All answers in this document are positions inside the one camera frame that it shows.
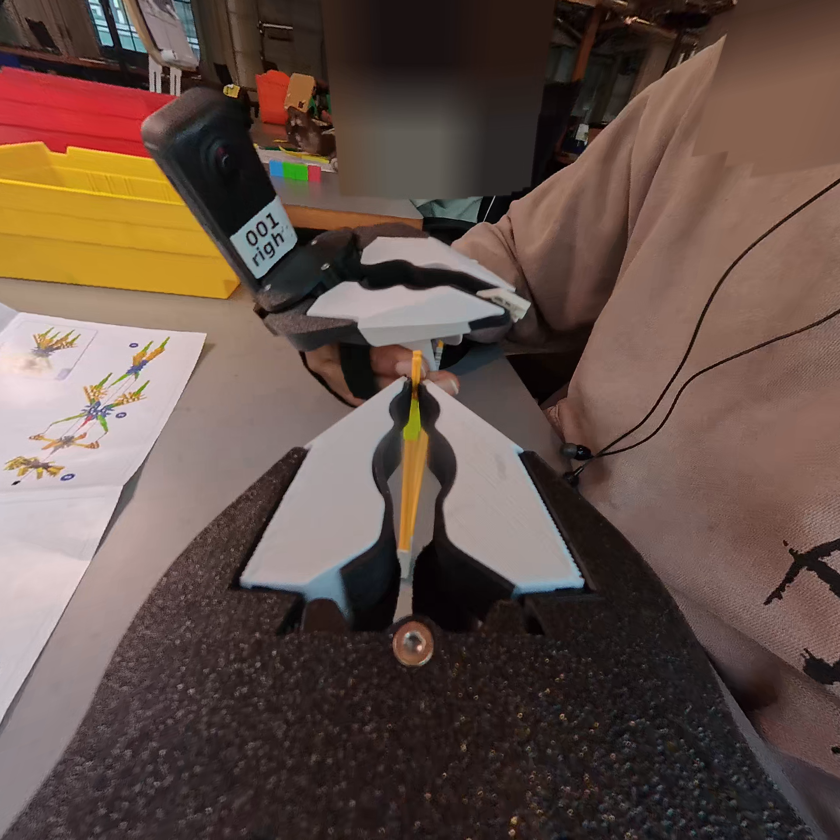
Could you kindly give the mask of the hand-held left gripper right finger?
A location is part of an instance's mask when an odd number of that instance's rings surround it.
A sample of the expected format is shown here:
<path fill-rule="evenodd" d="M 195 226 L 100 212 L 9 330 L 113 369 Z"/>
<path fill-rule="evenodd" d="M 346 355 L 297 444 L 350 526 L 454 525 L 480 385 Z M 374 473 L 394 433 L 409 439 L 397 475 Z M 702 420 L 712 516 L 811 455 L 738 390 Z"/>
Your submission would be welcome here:
<path fill-rule="evenodd" d="M 457 605 L 583 592 L 526 451 L 435 384 L 421 384 L 421 418 L 440 486 L 426 564 L 433 587 Z"/>

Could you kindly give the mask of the printed instruction sheet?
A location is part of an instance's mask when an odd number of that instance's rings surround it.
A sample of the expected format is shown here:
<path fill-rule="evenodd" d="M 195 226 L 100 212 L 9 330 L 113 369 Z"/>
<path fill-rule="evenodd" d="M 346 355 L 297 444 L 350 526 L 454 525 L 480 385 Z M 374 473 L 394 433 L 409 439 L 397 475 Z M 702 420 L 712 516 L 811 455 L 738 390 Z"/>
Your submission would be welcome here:
<path fill-rule="evenodd" d="M 1 716 L 196 367 L 206 335 L 2 306 Z"/>

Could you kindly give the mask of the grey desk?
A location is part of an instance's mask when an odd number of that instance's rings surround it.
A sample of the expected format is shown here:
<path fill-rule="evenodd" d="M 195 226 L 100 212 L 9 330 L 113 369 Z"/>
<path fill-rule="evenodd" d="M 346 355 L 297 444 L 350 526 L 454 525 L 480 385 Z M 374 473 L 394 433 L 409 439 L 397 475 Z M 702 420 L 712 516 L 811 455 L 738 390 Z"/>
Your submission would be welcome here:
<path fill-rule="evenodd" d="M 148 594 L 188 543 L 290 448 L 348 409 L 272 336 L 241 289 L 227 300 L 2 279 L 2 303 L 68 319 L 205 333 L 205 348 L 99 549 L 2 723 L 2 832 L 74 735 Z"/>

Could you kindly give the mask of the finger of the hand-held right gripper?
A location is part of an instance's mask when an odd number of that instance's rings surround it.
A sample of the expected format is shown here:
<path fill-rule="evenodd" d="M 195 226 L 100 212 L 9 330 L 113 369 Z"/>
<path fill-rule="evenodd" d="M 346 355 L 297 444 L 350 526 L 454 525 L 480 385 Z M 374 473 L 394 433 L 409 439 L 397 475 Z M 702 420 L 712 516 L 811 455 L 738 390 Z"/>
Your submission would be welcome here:
<path fill-rule="evenodd" d="M 478 322 L 487 319 L 518 321 L 529 308 L 528 301 L 503 287 L 478 293 L 451 286 L 374 290 L 347 280 L 315 300 L 308 315 L 350 320 L 374 347 L 400 344 L 408 348 L 426 340 L 465 336 L 480 329 Z"/>
<path fill-rule="evenodd" d="M 493 287 L 515 291 L 511 283 L 499 277 L 495 272 L 435 238 L 379 236 L 361 250 L 360 262 L 364 266 L 380 265 L 390 261 L 405 261 L 416 267 L 427 269 L 453 270 L 486 282 Z"/>

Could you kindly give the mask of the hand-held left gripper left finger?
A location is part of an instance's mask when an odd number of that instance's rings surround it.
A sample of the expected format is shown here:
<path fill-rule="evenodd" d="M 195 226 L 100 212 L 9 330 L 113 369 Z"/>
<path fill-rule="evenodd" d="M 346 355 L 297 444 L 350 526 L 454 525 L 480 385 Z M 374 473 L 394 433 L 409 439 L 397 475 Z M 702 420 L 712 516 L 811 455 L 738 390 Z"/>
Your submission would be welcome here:
<path fill-rule="evenodd" d="M 265 587 L 351 605 L 341 570 L 382 534 L 385 499 L 375 484 L 377 445 L 393 430 L 397 381 L 316 436 L 307 446 L 266 530 L 240 575 Z"/>

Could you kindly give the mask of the orange box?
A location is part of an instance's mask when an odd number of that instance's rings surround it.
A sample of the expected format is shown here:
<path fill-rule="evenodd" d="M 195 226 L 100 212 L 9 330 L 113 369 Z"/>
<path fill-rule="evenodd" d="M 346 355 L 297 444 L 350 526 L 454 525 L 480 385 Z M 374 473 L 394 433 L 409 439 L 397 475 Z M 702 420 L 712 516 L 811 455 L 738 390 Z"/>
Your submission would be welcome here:
<path fill-rule="evenodd" d="M 279 70 L 267 70 L 255 77 L 259 118 L 262 123 L 285 125 L 287 123 L 286 99 L 290 77 Z"/>

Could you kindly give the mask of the person in beige sweatshirt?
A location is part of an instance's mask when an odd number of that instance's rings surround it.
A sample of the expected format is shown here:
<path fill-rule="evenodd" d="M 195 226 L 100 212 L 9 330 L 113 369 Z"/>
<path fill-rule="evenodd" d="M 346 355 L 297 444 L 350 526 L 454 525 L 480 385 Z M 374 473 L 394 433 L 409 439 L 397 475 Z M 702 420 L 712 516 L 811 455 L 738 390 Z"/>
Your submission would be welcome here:
<path fill-rule="evenodd" d="M 568 395 L 584 473 L 755 726 L 838 782 L 838 165 L 696 154 L 730 39 L 656 82 L 557 178 L 540 221 L 621 253 Z"/>

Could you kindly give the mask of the red plastic bin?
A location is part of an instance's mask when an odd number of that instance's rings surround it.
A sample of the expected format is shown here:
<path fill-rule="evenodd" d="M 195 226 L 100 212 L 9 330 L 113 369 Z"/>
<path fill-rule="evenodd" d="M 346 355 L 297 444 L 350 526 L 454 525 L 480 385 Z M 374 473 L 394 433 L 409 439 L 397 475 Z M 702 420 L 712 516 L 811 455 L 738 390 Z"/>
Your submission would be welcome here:
<path fill-rule="evenodd" d="M 73 147 L 147 157 L 141 124 L 173 100 L 143 89 L 4 67 L 1 143 L 41 142 L 60 153 Z"/>

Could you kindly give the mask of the person's right hand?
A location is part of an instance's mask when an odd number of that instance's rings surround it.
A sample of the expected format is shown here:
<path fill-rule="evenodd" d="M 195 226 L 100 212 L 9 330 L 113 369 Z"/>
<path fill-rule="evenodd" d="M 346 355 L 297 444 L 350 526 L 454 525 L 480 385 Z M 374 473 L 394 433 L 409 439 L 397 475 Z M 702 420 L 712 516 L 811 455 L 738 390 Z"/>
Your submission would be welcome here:
<path fill-rule="evenodd" d="M 380 390 L 401 377 L 410 378 L 413 372 L 413 352 L 400 345 L 371 347 L 370 360 Z M 425 356 L 422 358 L 421 379 L 435 383 L 451 396 L 459 394 L 460 382 L 457 375 L 448 371 L 433 371 Z"/>

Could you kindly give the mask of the yellow plastic bin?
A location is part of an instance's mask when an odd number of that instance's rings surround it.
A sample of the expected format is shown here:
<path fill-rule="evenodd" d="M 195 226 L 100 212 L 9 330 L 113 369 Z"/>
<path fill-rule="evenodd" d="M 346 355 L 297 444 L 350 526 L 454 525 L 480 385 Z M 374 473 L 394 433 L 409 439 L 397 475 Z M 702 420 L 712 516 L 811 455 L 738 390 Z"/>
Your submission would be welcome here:
<path fill-rule="evenodd" d="M 151 159 L 1 149 L 1 275 L 227 299 L 238 279 Z"/>

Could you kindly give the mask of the person's right forearm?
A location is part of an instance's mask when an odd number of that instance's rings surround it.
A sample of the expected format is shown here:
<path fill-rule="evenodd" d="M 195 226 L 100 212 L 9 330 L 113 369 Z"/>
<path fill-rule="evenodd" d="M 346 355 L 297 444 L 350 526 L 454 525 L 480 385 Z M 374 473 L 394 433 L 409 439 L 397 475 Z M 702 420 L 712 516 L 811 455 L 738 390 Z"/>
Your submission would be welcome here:
<path fill-rule="evenodd" d="M 504 339 L 514 352 L 567 351 L 585 343 L 621 265 L 620 250 L 598 234 L 578 238 L 509 215 L 497 224 L 477 225 L 454 248 L 514 286 L 530 304 Z"/>

